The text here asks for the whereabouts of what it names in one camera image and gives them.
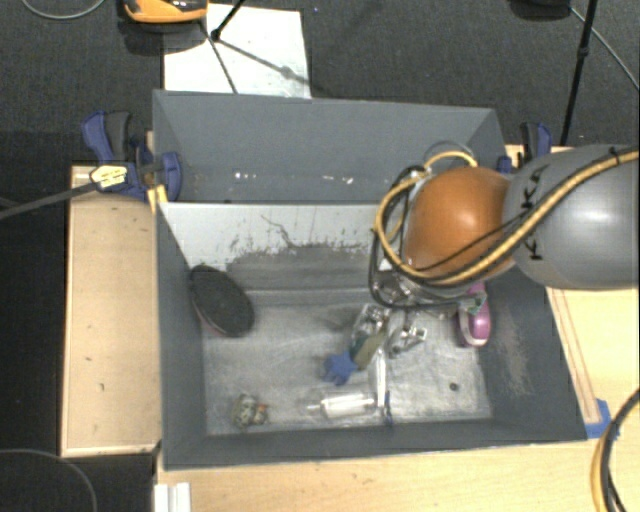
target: orange object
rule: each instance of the orange object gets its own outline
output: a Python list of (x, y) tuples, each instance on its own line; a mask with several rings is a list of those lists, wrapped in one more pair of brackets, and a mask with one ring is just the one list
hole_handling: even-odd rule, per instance
[(127, 14), (140, 23), (184, 23), (207, 15), (208, 0), (125, 0)]
[[(424, 272), (425, 277), (438, 277), (486, 252), (501, 230), (453, 256), (502, 225), (508, 187), (507, 178), (484, 167), (449, 169), (428, 181), (409, 213), (404, 260), (416, 270), (447, 260)], [(511, 264), (509, 259), (492, 274)]]

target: gray bin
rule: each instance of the gray bin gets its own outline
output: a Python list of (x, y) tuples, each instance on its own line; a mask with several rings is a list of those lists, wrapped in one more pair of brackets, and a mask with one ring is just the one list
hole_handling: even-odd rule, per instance
[[(323, 386), (314, 370), (321, 357), (346, 348), (359, 307), (372, 302), (369, 230), (389, 183), (447, 139), (495, 166), (504, 145), (494, 112), (156, 92), (154, 133), (156, 152), (178, 151), (185, 164), (180, 202), (157, 216), (167, 469), (586, 437), (546, 291), (518, 270), (488, 284), (486, 347), (455, 346), (440, 321), (439, 339), (403, 354), (424, 358), (416, 383), (424, 387), (405, 393), (419, 414), (400, 414), (392, 428), (292, 419), (301, 390)], [(254, 332), (216, 339), (201, 329), (187, 289), (199, 263), (245, 288)], [(240, 392), (277, 402), (268, 404), (269, 425), (245, 433), (228, 425)]]

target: blue object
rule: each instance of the blue object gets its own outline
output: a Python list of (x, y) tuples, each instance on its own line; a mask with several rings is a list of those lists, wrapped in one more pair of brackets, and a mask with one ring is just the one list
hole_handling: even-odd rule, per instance
[(513, 161), (511, 160), (511, 157), (503, 155), (498, 158), (496, 171), (498, 171), (500, 174), (511, 174), (511, 172), (513, 171)]
[(358, 365), (351, 360), (349, 351), (342, 354), (333, 354), (324, 360), (325, 382), (333, 382), (336, 386), (347, 383), (351, 374), (358, 369)]
[(522, 123), (520, 125), (522, 145), (524, 147), (523, 162), (551, 153), (553, 139), (551, 130), (542, 123)]
[(587, 431), (587, 437), (589, 439), (598, 439), (602, 437), (602, 435), (607, 430), (607, 427), (611, 423), (611, 412), (609, 411), (609, 406), (607, 402), (604, 400), (600, 400), (596, 398), (596, 403), (598, 405), (598, 410), (600, 411), (600, 422), (599, 423), (587, 423), (585, 424), (585, 429)]
[[(134, 138), (129, 140), (127, 129), (130, 117), (127, 112), (107, 114), (99, 110), (82, 122), (84, 142), (95, 153), (100, 165), (115, 163), (127, 170), (124, 182), (104, 186), (95, 181), (96, 189), (99, 192), (113, 192), (145, 202), (150, 187), (142, 181), (142, 176), (152, 173), (155, 183), (164, 183), (167, 199), (175, 201), (182, 187), (182, 166), (178, 154), (164, 153), (161, 161), (154, 163), (153, 154), (144, 142)], [(130, 161), (133, 157), (128, 159), (131, 149), (135, 150), (136, 162)]]

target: blue clamp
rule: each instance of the blue clamp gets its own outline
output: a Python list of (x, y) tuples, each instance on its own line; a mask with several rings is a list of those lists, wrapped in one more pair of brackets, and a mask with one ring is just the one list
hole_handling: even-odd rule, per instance
[(333, 354), (324, 360), (325, 382), (333, 382), (336, 386), (346, 384), (351, 374), (358, 369), (358, 365), (351, 360), (349, 351)]
[(96, 189), (103, 193), (117, 193), (147, 200), (147, 190), (163, 184), (169, 201), (175, 201), (182, 187), (182, 166), (177, 153), (164, 153), (159, 162), (144, 142), (129, 138), (128, 112), (94, 112), (82, 122), (82, 137), (100, 166), (115, 164), (115, 169), (105, 171), (100, 167), (92, 173)]
[(526, 164), (534, 158), (551, 153), (553, 146), (551, 131), (542, 123), (522, 123), (520, 133), (524, 147), (521, 163)]

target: clamp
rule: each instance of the clamp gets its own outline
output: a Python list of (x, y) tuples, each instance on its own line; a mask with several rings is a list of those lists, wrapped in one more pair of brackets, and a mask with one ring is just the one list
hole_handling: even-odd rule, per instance
[(158, 161), (142, 141), (129, 137), (128, 112), (94, 112), (82, 122), (82, 137), (100, 163), (90, 177), (96, 189), (147, 201), (147, 190), (164, 185), (169, 201), (175, 201), (182, 186), (182, 166), (175, 152), (163, 153)]

